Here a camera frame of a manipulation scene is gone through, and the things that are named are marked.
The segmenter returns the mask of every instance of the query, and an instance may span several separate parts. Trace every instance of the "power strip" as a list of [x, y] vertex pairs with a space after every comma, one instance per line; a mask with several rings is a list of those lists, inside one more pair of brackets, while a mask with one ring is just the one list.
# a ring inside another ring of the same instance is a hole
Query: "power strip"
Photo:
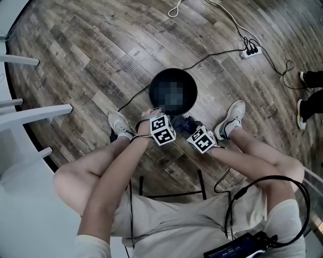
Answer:
[[247, 50], [242, 51], [242, 52], [241, 52], [241, 57], [242, 57], [243, 59], [246, 59], [246, 58], [249, 58], [249, 57], [252, 57], [252, 56], [255, 56], [255, 55], [261, 54], [261, 53], [262, 53], [262, 52], [261, 52], [261, 47], [256, 46], [256, 48], [257, 48], [258, 52], [254, 53], [254, 54], [251, 54], [251, 53], [247, 54]]

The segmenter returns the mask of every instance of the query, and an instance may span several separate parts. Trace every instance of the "beige shorts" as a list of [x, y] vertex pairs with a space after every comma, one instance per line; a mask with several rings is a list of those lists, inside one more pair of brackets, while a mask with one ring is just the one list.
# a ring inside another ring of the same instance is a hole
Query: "beige shorts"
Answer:
[[[234, 188], [232, 197], [250, 182]], [[233, 204], [233, 232], [250, 230], [267, 219], [266, 195], [252, 186]], [[164, 203], [143, 196], [132, 196], [133, 233], [136, 240], [150, 234], [185, 225], [213, 226], [223, 229], [228, 209], [228, 194], [217, 193], [205, 201], [190, 204]], [[115, 212], [112, 235], [131, 238], [129, 193], [123, 194]]]

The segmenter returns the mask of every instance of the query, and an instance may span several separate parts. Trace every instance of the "shirt sleeve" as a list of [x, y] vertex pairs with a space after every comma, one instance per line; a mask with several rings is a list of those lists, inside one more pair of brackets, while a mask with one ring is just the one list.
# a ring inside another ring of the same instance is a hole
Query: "shirt sleeve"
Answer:
[[75, 239], [73, 258], [111, 258], [110, 246], [100, 238], [78, 235]]
[[[268, 237], [278, 236], [278, 242], [291, 241], [301, 230], [302, 223], [299, 218], [298, 204], [295, 200], [285, 200], [276, 205], [268, 214], [265, 233]], [[275, 258], [305, 258], [306, 248], [304, 237], [301, 236], [294, 243], [269, 249], [263, 257]]]

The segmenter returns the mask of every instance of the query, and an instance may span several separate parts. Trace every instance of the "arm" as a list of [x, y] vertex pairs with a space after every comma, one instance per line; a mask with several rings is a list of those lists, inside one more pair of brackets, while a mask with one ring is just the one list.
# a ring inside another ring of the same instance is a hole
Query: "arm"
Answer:
[[[159, 110], [148, 110], [144, 114], [159, 114]], [[140, 124], [138, 134], [150, 134], [148, 121]], [[149, 142], [149, 138], [135, 139], [107, 168], [91, 193], [78, 235], [91, 235], [110, 242], [115, 210]]]
[[[248, 154], [222, 148], [213, 148], [209, 154], [253, 181], [268, 175], [284, 175], [270, 163]], [[259, 182], [258, 186], [266, 192], [268, 213], [282, 201], [295, 199], [293, 189], [288, 181], [265, 180]]]

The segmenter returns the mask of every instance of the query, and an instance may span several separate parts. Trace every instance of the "hand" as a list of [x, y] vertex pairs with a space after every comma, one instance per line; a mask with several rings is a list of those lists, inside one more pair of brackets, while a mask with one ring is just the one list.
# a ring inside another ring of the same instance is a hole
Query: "hand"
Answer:
[[[157, 117], [159, 117], [162, 114], [162, 109], [158, 108], [158, 109], [149, 109], [146, 112], [143, 112], [141, 114], [141, 116], [144, 115], [156, 115]], [[150, 135], [150, 122], [149, 120], [141, 122], [139, 125], [139, 129], [138, 129], [138, 134], [139, 135]]]

